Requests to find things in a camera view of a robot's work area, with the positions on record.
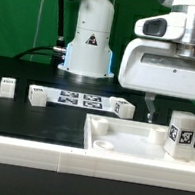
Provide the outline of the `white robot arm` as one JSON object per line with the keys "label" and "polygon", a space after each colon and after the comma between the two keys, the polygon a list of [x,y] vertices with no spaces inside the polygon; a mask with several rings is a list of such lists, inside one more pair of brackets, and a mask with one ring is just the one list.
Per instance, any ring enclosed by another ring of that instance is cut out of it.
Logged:
{"label": "white robot arm", "polygon": [[[123,53],[118,80],[144,91],[150,112],[155,96],[195,100],[195,0],[157,0],[168,14],[138,20],[137,38]],[[108,0],[81,0],[74,39],[60,71],[78,81],[111,78],[108,46],[114,8]]]}

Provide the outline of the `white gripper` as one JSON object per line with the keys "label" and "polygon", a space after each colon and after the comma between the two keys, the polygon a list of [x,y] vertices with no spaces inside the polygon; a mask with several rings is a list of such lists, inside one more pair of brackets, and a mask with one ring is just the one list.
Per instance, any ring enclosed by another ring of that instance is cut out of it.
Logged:
{"label": "white gripper", "polygon": [[195,28],[185,12],[140,19],[137,38],[123,53],[118,80],[126,89],[145,91],[148,122],[155,115],[155,95],[195,100]]}

